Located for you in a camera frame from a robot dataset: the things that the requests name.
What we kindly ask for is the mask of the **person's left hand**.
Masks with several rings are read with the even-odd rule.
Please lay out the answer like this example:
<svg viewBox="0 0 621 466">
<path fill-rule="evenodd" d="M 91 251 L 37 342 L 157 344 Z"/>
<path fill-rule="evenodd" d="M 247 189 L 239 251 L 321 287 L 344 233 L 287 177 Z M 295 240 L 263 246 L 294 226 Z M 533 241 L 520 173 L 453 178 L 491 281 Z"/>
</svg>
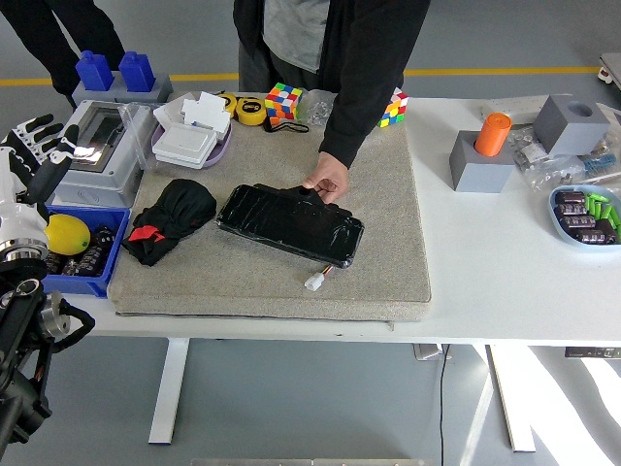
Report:
<svg viewBox="0 0 621 466">
<path fill-rule="evenodd" d="M 336 203 L 349 191 L 348 169 L 336 157 L 322 151 L 302 187 L 314 190 L 324 204 Z"/>
</svg>

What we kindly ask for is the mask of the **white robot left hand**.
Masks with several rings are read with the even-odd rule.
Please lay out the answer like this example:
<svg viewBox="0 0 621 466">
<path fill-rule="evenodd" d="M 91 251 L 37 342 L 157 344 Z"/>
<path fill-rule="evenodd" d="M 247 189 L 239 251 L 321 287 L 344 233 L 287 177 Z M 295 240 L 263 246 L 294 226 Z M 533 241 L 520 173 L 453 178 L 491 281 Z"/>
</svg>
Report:
<svg viewBox="0 0 621 466">
<path fill-rule="evenodd" d="M 79 128 L 48 114 L 19 124 L 1 140 L 1 241 L 45 244 L 45 203 L 68 172 Z"/>
</svg>

